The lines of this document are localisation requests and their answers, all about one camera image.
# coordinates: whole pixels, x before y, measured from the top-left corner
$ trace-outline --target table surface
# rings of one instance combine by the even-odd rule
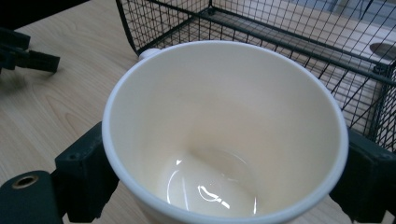
[[[52,172],[54,158],[102,119],[112,88],[137,62],[112,0],[91,0],[17,31],[31,37],[30,49],[61,61],[55,74],[17,67],[0,75],[0,185],[25,172]],[[93,223],[149,220],[119,183]],[[327,197],[292,223],[350,220]]]

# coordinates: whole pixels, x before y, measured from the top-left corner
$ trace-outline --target black clamp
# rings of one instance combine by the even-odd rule
[[[16,66],[55,73],[60,57],[29,50],[30,36],[0,27],[0,73]]]
[[[33,171],[0,187],[0,223],[92,222],[116,189],[102,142],[101,122],[56,159],[49,174]],[[396,215],[396,154],[349,130],[346,169],[330,193],[350,219],[380,223]]]
[[[102,122],[55,159],[56,170],[32,171],[0,187],[0,223],[90,223],[119,184],[102,143]]]

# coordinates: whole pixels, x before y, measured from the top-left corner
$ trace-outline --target cup rim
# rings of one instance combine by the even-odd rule
[[[338,132],[340,133],[340,142],[338,146],[338,151],[334,160],[334,164],[332,169],[329,171],[327,176],[323,179],[323,181],[308,195],[306,195],[303,199],[286,207],[282,210],[276,211],[274,213],[258,215],[254,217],[212,217],[208,215],[202,215],[198,213],[194,213],[191,211],[186,211],[182,208],[178,208],[169,204],[160,198],[151,194],[148,190],[144,189],[136,180],[134,180],[129,173],[122,165],[122,162],[119,156],[116,153],[116,150],[113,146],[111,134],[110,134],[110,116],[111,109],[113,103],[117,97],[117,93],[120,91],[121,87],[125,80],[127,80],[130,76],[133,75],[134,71],[142,66],[146,61],[150,60],[150,58],[159,57],[160,55],[166,53],[167,51],[177,50],[178,48],[185,48],[191,45],[239,45],[244,46],[246,48],[254,48],[263,50],[268,54],[271,54],[274,57],[279,58],[287,63],[293,65],[296,69],[299,69],[302,73],[307,75],[310,79],[312,79],[319,88],[325,94],[332,111],[335,113],[335,117],[337,118],[337,127]],[[161,52],[156,53],[153,56],[147,57],[146,59],[138,62],[132,68],[130,68],[125,75],[118,81],[115,85],[114,89],[110,93],[106,107],[104,111],[103,121],[102,121],[102,133],[103,133],[103,143],[105,147],[106,156],[110,162],[111,167],[113,168],[116,175],[119,177],[120,181],[130,190],[133,195],[143,203],[147,204],[149,207],[154,208],[154,210],[160,211],[162,214],[181,220],[187,223],[279,223],[285,222],[291,219],[294,219],[304,212],[308,211],[310,208],[314,207],[317,203],[319,203],[330,191],[334,188],[337,181],[341,177],[341,174],[344,171],[346,162],[347,162],[347,150],[348,150],[348,134],[347,134],[347,126],[345,124],[344,116],[341,112],[340,107],[336,103],[333,96],[327,90],[327,88],[309,71],[303,68],[301,65],[297,64],[297,62],[281,55],[276,52],[273,52],[269,49],[264,49],[258,46],[253,46],[246,43],[239,43],[233,41],[224,41],[224,40],[204,40],[204,41],[195,41],[189,43],[178,44],[166,49],[162,49]]]

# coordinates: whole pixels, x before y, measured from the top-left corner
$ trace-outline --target wire basket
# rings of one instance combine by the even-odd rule
[[[395,0],[116,0],[136,54],[232,40],[289,57],[313,73],[347,126],[396,151]]]

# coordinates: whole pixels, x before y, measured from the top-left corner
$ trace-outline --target wire mesh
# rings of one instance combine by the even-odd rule
[[[278,52],[332,93],[349,128],[396,150],[395,1],[117,0],[137,54],[199,40]]]

